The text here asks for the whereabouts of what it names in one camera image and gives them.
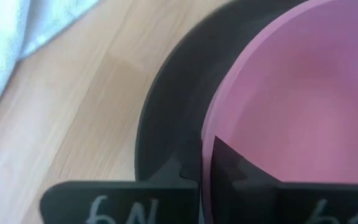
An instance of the black circular tray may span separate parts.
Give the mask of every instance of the black circular tray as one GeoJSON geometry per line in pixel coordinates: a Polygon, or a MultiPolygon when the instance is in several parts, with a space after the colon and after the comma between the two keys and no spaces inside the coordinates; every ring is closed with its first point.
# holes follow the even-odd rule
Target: black circular tray
{"type": "Polygon", "coordinates": [[[200,139],[209,103],[238,55],[267,24],[303,1],[232,1],[179,42],[158,72],[142,110],[136,180],[148,180],[176,149],[189,139],[200,139]]]}

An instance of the black plastic piece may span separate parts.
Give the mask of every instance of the black plastic piece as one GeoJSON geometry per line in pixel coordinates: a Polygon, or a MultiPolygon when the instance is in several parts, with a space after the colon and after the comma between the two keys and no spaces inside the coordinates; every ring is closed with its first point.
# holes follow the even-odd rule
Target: black plastic piece
{"type": "Polygon", "coordinates": [[[200,138],[209,103],[240,52],[267,24],[303,1],[232,1],[180,41],[158,72],[142,110],[136,180],[150,179],[178,148],[200,138]]]}
{"type": "Polygon", "coordinates": [[[358,185],[280,184],[276,223],[358,224],[358,185]]]}
{"type": "Polygon", "coordinates": [[[215,138],[211,163],[214,223],[272,223],[278,183],[215,138]]]}
{"type": "Polygon", "coordinates": [[[198,223],[200,190],[195,182],[66,182],[41,199],[45,224],[198,223]]]}

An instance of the pink plastic bowl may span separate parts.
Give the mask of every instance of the pink plastic bowl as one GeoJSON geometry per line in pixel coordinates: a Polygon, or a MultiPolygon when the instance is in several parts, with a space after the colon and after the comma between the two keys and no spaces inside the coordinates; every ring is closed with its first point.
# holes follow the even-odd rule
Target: pink plastic bowl
{"type": "Polygon", "coordinates": [[[240,54],[204,122],[204,204],[215,136],[281,181],[358,183],[358,0],[303,3],[240,54]]]}

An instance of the white towel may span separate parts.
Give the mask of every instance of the white towel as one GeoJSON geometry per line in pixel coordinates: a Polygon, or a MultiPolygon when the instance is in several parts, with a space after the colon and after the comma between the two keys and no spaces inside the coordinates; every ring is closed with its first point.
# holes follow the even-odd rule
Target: white towel
{"type": "Polygon", "coordinates": [[[0,0],[0,96],[16,62],[30,55],[98,0],[0,0]]]}

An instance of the black tray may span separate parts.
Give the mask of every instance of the black tray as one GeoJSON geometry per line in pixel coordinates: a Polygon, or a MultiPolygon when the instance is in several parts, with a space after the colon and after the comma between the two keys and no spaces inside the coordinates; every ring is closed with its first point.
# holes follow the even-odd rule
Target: black tray
{"type": "Polygon", "coordinates": [[[303,1],[232,1],[179,42],[158,72],[142,110],[136,180],[149,180],[177,150],[201,150],[204,117],[227,71],[256,34],[303,1]]]}

